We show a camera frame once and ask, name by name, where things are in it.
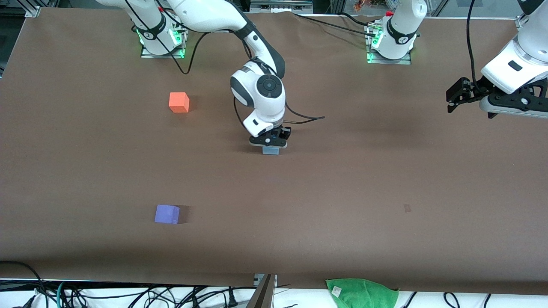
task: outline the white label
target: white label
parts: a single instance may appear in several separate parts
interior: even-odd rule
[[[333,291],[331,291],[331,294],[335,295],[337,298],[339,298],[339,295],[341,295],[341,291],[343,289],[337,287],[337,286],[334,286],[333,287]]]

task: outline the purple cube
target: purple cube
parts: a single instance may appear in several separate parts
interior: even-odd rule
[[[154,218],[154,222],[160,224],[178,224],[179,207],[158,204],[158,207],[156,208],[156,217]]]

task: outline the green towel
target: green towel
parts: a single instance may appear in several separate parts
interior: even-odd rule
[[[365,279],[327,280],[338,308],[394,308],[399,291]]]

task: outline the white robotic arm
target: white robotic arm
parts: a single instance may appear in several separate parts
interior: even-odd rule
[[[167,54],[177,45],[173,31],[177,24],[167,21],[154,0],[97,0],[123,8],[131,17],[143,45],[154,54]],[[253,136],[253,145],[286,147],[290,128],[283,128],[286,91],[281,78],[286,64],[268,44],[255,25],[232,3],[225,0],[167,0],[181,23],[196,32],[229,31],[253,52],[253,57],[230,78],[236,99],[254,108],[243,125]]]
[[[385,16],[376,21],[383,28],[371,47],[387,59],[403,58],[413,48],[416,31],[427,12],[428,7],[424,0],[401,0],[393,16]]]
[[[243,124],[253,137],[281,126],[286,103],[281,78],[286,64],[247,16],[224,0],[168,0],[168,3],[190,30],[229,30],[250,47],[255,57],[230,78],[236,99],[254,108]]]
[[[518,0],[518,34],[483,69],[475,83],[459,79],[447,90],[447,111],[479,101],[489,118],[499,113],[548,118],[548,0]]]

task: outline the orange cube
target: orange cube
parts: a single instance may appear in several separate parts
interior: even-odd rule
[[[185,92],[169,93],[169,108],[173,113],[183,113],[189,111],[189,96]]]

